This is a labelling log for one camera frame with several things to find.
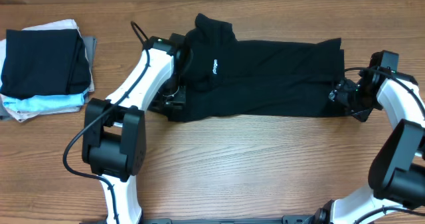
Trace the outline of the black polo shirt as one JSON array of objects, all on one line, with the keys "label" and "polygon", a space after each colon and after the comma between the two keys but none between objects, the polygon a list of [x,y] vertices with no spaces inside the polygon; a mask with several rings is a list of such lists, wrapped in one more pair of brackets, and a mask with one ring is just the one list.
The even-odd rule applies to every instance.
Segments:
[{"label": "black polo shirt", "polygon": [[211,116],[338,117],[329,93],[344,77],[341,39],[320,43],[239,41],[232,25],[198,14],[185,36],[193,57],[181,75],[185,104],[149,110],[171,122]]}]

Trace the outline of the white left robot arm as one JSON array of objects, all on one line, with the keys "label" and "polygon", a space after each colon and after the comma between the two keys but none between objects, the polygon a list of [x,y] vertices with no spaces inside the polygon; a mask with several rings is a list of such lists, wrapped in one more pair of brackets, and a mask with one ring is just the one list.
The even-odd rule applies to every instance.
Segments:
[{"label": "white left robot arm", "polygon": [[146,153],[145,113],[178,113],[186,103],[181,72],[193,52],[184,36],[151,37],[148,48],[116,91],[104,100],[91,99],[86,107],[82,160],[105,179],[105,223],[142,223],[136,175]]}]

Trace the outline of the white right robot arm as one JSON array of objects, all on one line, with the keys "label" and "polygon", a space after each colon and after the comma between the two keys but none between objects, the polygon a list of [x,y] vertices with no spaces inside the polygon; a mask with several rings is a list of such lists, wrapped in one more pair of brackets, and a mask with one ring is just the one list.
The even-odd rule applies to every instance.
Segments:
[{"label": "white right robot arm", "polygon": [[390,213],[419,215],[424,206],[424,103],[413,76],[391,68],[358,68],[360,80],[343,80],[330,98],[352,109],[363,121],[370,111],[384,110],[392,133],[373,160],[368,183],[343,199],[329,201],[306,223],[373,223]]}]

